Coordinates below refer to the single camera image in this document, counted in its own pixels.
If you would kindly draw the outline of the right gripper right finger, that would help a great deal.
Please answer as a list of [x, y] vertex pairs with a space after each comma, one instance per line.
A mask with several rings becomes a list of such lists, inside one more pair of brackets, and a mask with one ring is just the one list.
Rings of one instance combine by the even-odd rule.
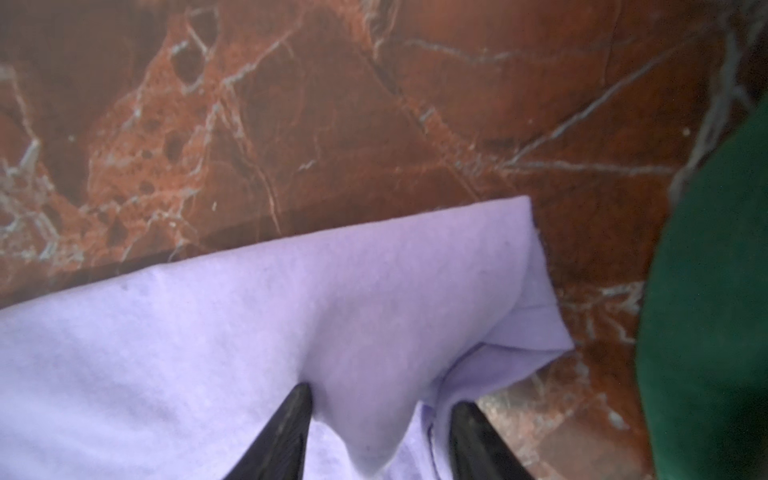
[[474, 402], [451, 412], [449, 458], [456, 480], [533, 480]]

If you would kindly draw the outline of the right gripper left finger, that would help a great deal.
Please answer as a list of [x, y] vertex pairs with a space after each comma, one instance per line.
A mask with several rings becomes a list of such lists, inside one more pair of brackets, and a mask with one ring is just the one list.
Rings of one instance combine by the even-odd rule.
[[311, 387], [300, 383], [224, 480], [301, 480], [312, 412]]

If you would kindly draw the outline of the purple t-shirt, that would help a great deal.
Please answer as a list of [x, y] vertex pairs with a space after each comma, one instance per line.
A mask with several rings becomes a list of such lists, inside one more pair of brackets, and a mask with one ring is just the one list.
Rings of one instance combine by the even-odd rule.
[[153, 266], [2, 311], [1, 475], [221, 479], [307, 383], [307, 478], [447, 479], [572, 346], [524, 196]]

